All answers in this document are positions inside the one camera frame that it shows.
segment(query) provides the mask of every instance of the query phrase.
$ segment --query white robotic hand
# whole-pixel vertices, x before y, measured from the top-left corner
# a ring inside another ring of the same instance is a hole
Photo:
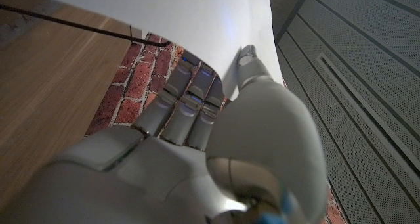
[[[240,93],[217,118],[207,145],[209,173],[239,201],[266,203],[271,212],[287,214],[290,223],[316,223],[326,206],[327,178],[312,116],[272,81],[253,46],[242,50],[238,67]],[[294,205],[285,213],[288,192]]]

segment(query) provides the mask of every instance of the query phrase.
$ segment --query silver metal part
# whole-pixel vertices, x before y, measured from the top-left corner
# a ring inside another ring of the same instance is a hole
[[[199,223],[246,206],[223,195],[205,153],[148,137],[103,172],[67,162],[43,167],[0,223]]]
[[[200,108],[199,99],[192,95],[184,95],[160,137],[176,145],[182,145]]]
[[[134,126],[151,136],[157,136],[171,115],[177,98],[162,90],[134,122]]]
[[[216,77],[213,81],[213,84],[210,88],[209,93],[207,94],[205,101],[211,103],[219,108],[222,106],[224,100],[223,94],[223,85],[219,77]]]
[[[55,162],[74,162],[88,168],[103,171],[131,150],[144,138],[137,130],[114,125],[84,138],[80,143],[55,156]]]
[[[257,51],[254,45],[248,45],[244,47],[238,57],[238,65],[243,66],[250,63],[252,60],[257,58]]]
[[[216,118],[217,115],[219,115],[219,113],[221,112],[220,108],[213,106],[211,104],[204,104],[203,105],[203,109],[201,109],[203,112],[205,112],[206,115],[212,117],[212,118]]]
[[[213,74],[213,69],[204,62],[201,64],[201,69]]]
[[[182,54],[181,58],[193,64],[193,66],[198,66],[198,64],[200,63],[199,58],[197,58],[187,50],[184,50],[184,53]]]
[[[190,147],[198,148],[204,151],[214,122],[214,117],[201,111],[192,126],[191,133],[186,140],[186,144]]]
[[[180,62],[181,64],[178,64],[178,66],[172,71],[171,76],[169,77],[165,86],[163,86],[166,91],[170,92],[172,95],[177,96],[177,98],[181,97],[181,95],[185,92],[186,86],[191,79],[191,68],[185,68],[182,66],[189,63],[183,60],[180,60]]]
[[[194,69],[194,66],[191,63],[189,63],[188,61],[185,61],[184,59],[178,60],[178,65],[184,67],[185,69],[187,69],[191,72]]]
[[[238,198],[263,200],[280,210],[282,183],[266,168],[230,158],[211,158],[207,167],[222,190]]]
[[[208,72],[205,68],[200,68],[192,80],[191,85],[188,88],[188,92],[203,100],[210,88],[212,80],[212,72]]]
[[[238,210],[229,210],[221,213],[211,220],[211,224],[242,224],[244,212]]]
[[[306,106],[275,82],[256,81],[240,91],[218,116],[206,155],[208,161],[231,158],[271,171],[310,223],[325,212],[326,167],[316,126]]]
[[[239,65],[238,88],[240,91],[250,83],[264,80],[272,81],[272,77],[261,60],[254,58],[247,64]]]

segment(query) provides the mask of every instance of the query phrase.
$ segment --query wooden floor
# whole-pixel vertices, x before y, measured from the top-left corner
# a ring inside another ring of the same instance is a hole
[[[0,3],[3,5],[8,5],[27,11],[32,10],[36,5],[45,2],[46,0],[0,0]],[[0,26],[3,24],[8,24],[13,26],[16,23],[16,19],[19,14],[11,11],[0,11]]]
[[[53,16],[129,35],[128,25],[73,7]],[[83,138],[129,45],[41,21],[0,49],[0,209]]]

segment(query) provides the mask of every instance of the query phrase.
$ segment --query blue component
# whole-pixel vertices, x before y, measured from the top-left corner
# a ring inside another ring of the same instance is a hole
[[[287,224],[287,222],[277,215],[264,213],[253,224]]]
[[[203,74],[205,74],[206,76],[211,76],[211,74],[207,72],[206,70],[203,70]]]
[[[192,97],[192,99],[194,99],[195,101],[197,101],[197,102],[200,102],[201,103],[201,100],[199,100],[198,98],[196,98],[196,97],[194,97],[194,96],[191,96]]]
[[[290,201],[290,195],[287,191],[285,191],[283,194],[282,211],[286,214],[291,214],[291,212],[293,211],[293,206]]]

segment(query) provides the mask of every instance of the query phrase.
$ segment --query metal vent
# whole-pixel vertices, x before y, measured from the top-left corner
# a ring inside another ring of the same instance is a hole
[[[305,55],[311,60],[313,65],[317,68],[319,73],[324,78],[324,80],[327,81],[328,85],[337,95],[337,97],[345,106],[345,108],[349,111],[350,115],[354,118],[356,123],[361,127],[362,131],[367,135],[367,137],[375,146],[375,148],[379,151],[379,153],[382,155],[385,161],[387,161],[388,165],[392,168],[395,174],[403,182],[404,186],[409,190],[409,192],[414,197],[414,199],[416,199],[417,202],[420,202],[420,189],[419,189],[419,186],[416,185],[415,182],[413,181],[413,179],[415,179],[416,183],[419,184],[418,176],[414,174],[414,172],[410,169],[407,163],[405,163],[405,161],[403,161],[402,158],[398,154],[396,154],[395,151],[393,151],[393,153],[389,151],[390,145],[388,146],[384,145],[384,143],[387,143],[387,141],[384,142],[383,136],[378,135],[378,132],[376,133],[373,132],[372,126],[369,126],[366,122],[366,120],[369,120],[369,119],[366,117],[364,118],[361,117],[360,113],[355,110],[354,106],[352,105],[352,103],[350,103],[349,99],[345,97],[344,94],[341,92],[342,90],[340,90],[337,87],[337,84],[333,81],[330,74],[328,74],[328,72],[326,72],[321,67],[321,65],[318,64],[318,61],[316,59],[318,55],[320,54],[320,52],[324,52],[326,57],[328,57],[328,59],[332,62],[332,64],[337,67],[337,70],[339,68],[345,69],[343,63],[340,62],[333,53],[331,53],[331,51],[321,42],[320,39],[318,39],[318,37],[316,37],[316,35],[309,29],[308,26],[305,25],[305,23],[300,18],[295,18],[292,21],[289,31],[290,31],[290,34],[295,39],[295,41],[299,44],[299,46],[301,47]],[[351,76],[351,74],[347,74],[345,78],[346,80],[350,81],[352,78],[354,78],[354,76]],[[366,99],[368,95],[369,94],[365,92],[363,98]],[[418,155],[418,153],[420,152],[419,142],[413,138],[410,140],[410,142],[413,145],[412,148],[415,148],[414,151]],[[398,142],[398,146],[405,147],[406,150],[408,149],[406,145],[401,141]],[[418,159],[414,155],[412,155],[411,157],[413,160],[416,160],[418,162]]]

